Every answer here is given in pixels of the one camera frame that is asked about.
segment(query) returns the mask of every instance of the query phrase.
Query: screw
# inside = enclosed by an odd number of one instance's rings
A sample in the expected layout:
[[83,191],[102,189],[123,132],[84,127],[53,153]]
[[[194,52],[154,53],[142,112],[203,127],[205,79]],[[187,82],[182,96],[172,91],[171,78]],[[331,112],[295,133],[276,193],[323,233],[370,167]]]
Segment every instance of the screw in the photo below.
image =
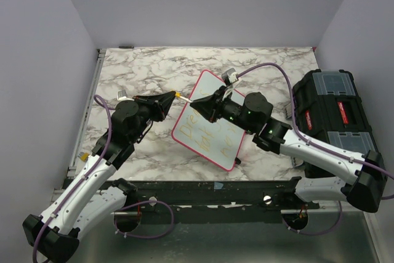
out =
[[265,196],[263,197],[263,200],[264,200],[264,203],[265,203],[266,205],[269,205],[269,204],[272,203],[272,198],[271,198],[269,195],[265,195]]
[[149,197],[149,200],[157,201],[157,198],[154,196]]

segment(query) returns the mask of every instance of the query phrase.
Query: red label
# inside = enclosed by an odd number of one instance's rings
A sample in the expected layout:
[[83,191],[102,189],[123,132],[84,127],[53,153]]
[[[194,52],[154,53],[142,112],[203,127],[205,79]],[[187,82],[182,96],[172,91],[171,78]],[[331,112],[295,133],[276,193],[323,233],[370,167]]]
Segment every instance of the red label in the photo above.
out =
[[338,102],[338,106],[339,106],[339,111],[340,111],[340,114],[342,115],[342,120],[344,121],[344,124],[348,124],[349,120],[347,120],[344,104],[342,102]]
[[310,120],[309,110],[307,110],[307,112],[305,112],[305,117],[307,118],[308,129],[311,130],[312,129],[312,121]]

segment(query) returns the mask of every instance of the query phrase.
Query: black toolbox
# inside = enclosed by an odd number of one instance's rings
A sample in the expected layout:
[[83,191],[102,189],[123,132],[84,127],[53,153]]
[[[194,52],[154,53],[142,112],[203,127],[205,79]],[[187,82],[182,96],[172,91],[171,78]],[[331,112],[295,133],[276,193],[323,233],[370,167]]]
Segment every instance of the black toolbox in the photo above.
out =
[[[293,87],[295,121],[300,131],[333,146],[367,153],[377,150],[353,75],[348,71],[309,71]],[[310,163],[307,178],[333,175]]]

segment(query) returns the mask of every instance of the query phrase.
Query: yellow writing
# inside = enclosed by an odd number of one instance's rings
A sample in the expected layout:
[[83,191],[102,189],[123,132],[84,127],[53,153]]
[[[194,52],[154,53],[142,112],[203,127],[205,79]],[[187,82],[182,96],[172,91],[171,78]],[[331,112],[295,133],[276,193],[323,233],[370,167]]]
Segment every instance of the yellow writing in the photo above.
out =
[[235,133],[234,125],[232,125],[231,123],[227,123],[227,125],[229,126],[227,130]]
[[198,144],[198,146],[205,151],[209,152],[209,149],[211,148],[211,143],[207,137],[202,136],[201,137],[201,142],[198,142],[195,140],[195,142]]
[[197,110],[193,109],[193,112],[195,113],[195,115],[197,115],[197,117],[201,116],[201,114],[199,114]]
[[226,150],[227,150],[227,151],[230,151],[230,149],[228,149],[228,148],[223,148],[223,149],[221,149],[220,152],[222,152],[222,154],[223,154],[224,156],[228,157],[228,155],[226,154]]
[[200,93],[201,95],[209,95],[209,94],[207,94],[206,92],[203,92],[202,89],[199,90],[199,93]]
[[186,125],[188,126],[188,127],[193,127],[191,124],[195,124],[196,122],[193,122],[193,120],[189,117],[189,116],[187,116],[187,118],[186,118]]
[[212,137],[212,138],[214,138],[214,136],[212,136],[212,133],[210,133],[210,132],[208,132],[207,131],[207,128],[206,127],[204,127],[204,129],[199,129],[200,131],[202,131],[202,132],[205,132],[205,134],[208,136],[208,137]]
[[182,134],[185,134],[189,139],[191,139],[191,128],[190,127],[183,125],[180,127],[179,131]]
[[191,121],[191,123],[193,123],[193,124],[195,124],[198,120],[196,120],[196,121],[193,121],[193,119],[194,119],[195,117],[193,116],[193,115],[190,115],[190,121]]
[[230,139],[229,136],[226,136],[225,142],[226,142],[226,144],[227,144],[228,146],[230,146],[230,147],[233,145],[233,141],[231,141],[231,139]]

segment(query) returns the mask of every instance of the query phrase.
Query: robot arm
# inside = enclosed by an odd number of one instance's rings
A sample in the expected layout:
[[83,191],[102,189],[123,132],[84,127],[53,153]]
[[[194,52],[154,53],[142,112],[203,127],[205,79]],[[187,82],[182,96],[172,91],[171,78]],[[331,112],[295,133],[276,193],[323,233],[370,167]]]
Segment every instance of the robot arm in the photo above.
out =
[[228,87],[222,86],[214,94],[194,100],[191,108],[212,123],[224,118],[248,134],[254,134],[253,142],[262,150],[300,158],[337,176],[299,180],[295,194],[302,201],[344,200],[362,211],[378,210],[387,177],[360,163],[384,168],[380,153],[348,152],[298,134],[290,125],[271,117],[273,105],[261,93],[248,94],[242,106],[232,101],[231,94],[228,95],[232,82],[226,77],[223,80]]
[[131,193],[136,191],[135,187],[119,179],[104,195],[93,198],[100,186],[134,152],[134,144],[141,142],[153,122],[166,118],[174,99],[173,91],[162,95],[136,96],[117,104],[111,116],[111,137],[107,131],[99,138],[92,157],[55,203],[40,216],[29,215],[23,222],[31,246],[36,244],[38,251],[52,262],[66,262],[89,229],[134,196]]

